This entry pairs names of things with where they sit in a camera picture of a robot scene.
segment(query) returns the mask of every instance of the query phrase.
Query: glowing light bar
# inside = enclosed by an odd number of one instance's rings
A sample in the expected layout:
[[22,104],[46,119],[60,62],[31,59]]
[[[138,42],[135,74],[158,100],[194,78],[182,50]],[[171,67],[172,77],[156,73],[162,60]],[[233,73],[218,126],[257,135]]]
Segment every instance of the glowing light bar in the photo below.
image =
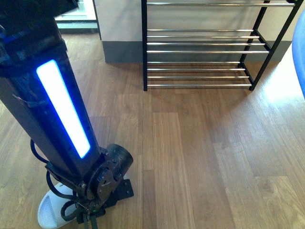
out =
[[54,60],[46,62],[38,67],[36,72],[77,153],[81,158],[84,158],[90,149],[90,144],[57,63]]

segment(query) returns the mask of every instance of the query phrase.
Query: wooden floor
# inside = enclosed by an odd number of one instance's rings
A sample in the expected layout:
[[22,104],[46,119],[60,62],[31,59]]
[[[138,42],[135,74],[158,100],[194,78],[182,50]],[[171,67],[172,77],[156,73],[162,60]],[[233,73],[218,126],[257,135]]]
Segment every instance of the wooden floor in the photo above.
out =
[[[134,158],[135,195],[100,229],[305,228],[305,101],[291,58],[253,92],[143,92],[141,64],[106,64],[98,35],[64,38],[99,144]],[[38,229],[46,169],[1,103],[0,139],[0,229]]]

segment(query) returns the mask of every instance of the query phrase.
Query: wire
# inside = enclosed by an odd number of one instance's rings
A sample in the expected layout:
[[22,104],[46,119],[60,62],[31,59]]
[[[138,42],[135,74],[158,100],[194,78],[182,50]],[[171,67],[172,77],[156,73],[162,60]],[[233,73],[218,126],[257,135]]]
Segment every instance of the wire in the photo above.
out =
[[36,151],[36,149],[35,149],[35,143],[34,143],[34,141],[31,139],[30,140],[30,149],[32,150],[32,153],[34,154],[34,156],[38,159],[38,160],[40,160],[41,162],[43,162],[43,163],[45,163],[45,164],[47,164],[49,161],[48,160],[46,160],[46,159],[44,159],[43,157],[41,157],[38,153],[37,153],[37,151]]
[[76,196],[72,196],[72,195],[66,195],[66,194],[63,194],[61,192],[59,192],[56,187],[53,185],[52,181],[51,181],[51,177],[50,177],[50,172],[47,171],[47,175],[46,175],[46,178],[47,178],[47,183],[48,183],[48,186],[50,188],[50,190],[55,194],[57,195],[58,197],[61,197],[61,198],[64,198],[64,199],[69,199],[69,200],[73,200],[75,202],[80,202],[81,199],[79,199],[78,197]]

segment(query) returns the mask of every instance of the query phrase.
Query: black metal frame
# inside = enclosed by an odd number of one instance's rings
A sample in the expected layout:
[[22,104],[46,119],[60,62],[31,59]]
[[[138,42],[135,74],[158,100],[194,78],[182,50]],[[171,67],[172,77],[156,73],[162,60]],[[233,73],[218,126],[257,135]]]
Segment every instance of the black metal frame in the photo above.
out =
[[[254,78],[251,76],[250,72],[248,71],[244,61],[247,57],[247,55],[249,54],[249,52],[251,53],[250,50],[250,45],[246,45],[245,48],[244,48],[244,53],[241,55],[241,58],[240,58],[240,61],[238,63],[238,67],[239,68],[243,68],[244,69],[244,73],[246,76],[248,76],[248,80],[250,82],[250,87],[249,87],[249,90],[250,91],[253,91],[257,85],[257,83],[259,82],[261,76],[263,75],[268,63],[270,62],[272,56],[274,55],[279,43],[281,42],[284,34],[286,33],[288,27],[290,26],[293,18],[295,17],[296,13],[298,12],[300,6],[302,5],[303,3],[303,0],[285,0],[283,2],[285,3],[293,3],[294,6],[292,8],[292,11],[291,13],[289,14],[286,22],[284,23],[280,33],[278,34],[274,44],[272,46],[270,46],[267,41],[265,40],[265,38],[260,34],[260,32],[258,31],[259,29],[259,26],[261,24],[261,21],[264,17],[264,14],[267,10],[267,7],[268,6],[272,6],[272,5],[269,5],[270,4],[270,1],[271,0],[264,0],[264,3],[263,4],[266,4],[266,6],[263,6],[261,7],[261,10],[256,18],[256,21],[254,23],[254,26],[253,26],[253,31],[251,32],[250,36],[256,36],[258,37],[258,40],[260,43],[264,44],[264,48],[266,49],[266,51],[268,51],[268,55],[260,69],[260,71],[258,72],[257,76]],[[148,60],[148,56],[147,56],[147,53],[148,53],[148,47],[147,47],[147,0],[142,0],[142,52],[143,52],[143,89],[144,91],[147,91],[148,89],[148,68],[147,68],[147,60]],[[164,4],[164,3],[154,3],[154,4],[163,4],[163,5],[168,5],[170,6],[171,4]],[[185,4],[186,6],[187,5],[190,5],[189,3],[180,3],[180,5],[182,6],[183,4]],[[216,5],[217,3],[211,3],[210,5],[208,4],[208,6],[217,6]],[[254,41],[254,38],[249,38],[247,43],[248,44],[251,44],[253,43]],[[170,52],[173,52],[173,53],[183,53],[183,52],[177,52],[177,51],[170,51]],[[160,87],[175,87],[175,86],[178,86],[178,87],[183,87],[182,84],[178,84],[178,85],[165,85],[165,84],[162,84],[162,85],[155,85],[155,86],[160,86]],[[204,87],[204,88],[210,88],[210,87],[214,87],[216,85],[198,85],[198,84],[193,84],[193,86],[195,87]],[[227,84],[227,85],[220,85],[220,87],[232,87],[232,86],[238,86],[238,84],[235,84],[235,85],[232,85],[232,84]]]

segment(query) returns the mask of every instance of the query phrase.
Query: floor plank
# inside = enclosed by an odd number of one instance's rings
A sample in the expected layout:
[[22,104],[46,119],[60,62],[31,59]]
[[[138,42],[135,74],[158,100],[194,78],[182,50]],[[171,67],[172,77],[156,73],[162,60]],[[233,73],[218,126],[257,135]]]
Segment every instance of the floor plank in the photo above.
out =
[[177,95],[177,103],[196,228],[234,229],[216,154],[200,106],[200,96]]
[[305,228],[305,210],[288,177],[256,177],[275,228]]
[[241,144],[214,144],[237,229],[275,228]]
[[154,113],[157,228],[194,229],[177,113]]
[[157,229],[156,190],[153,170],[143,171],[143,228]]

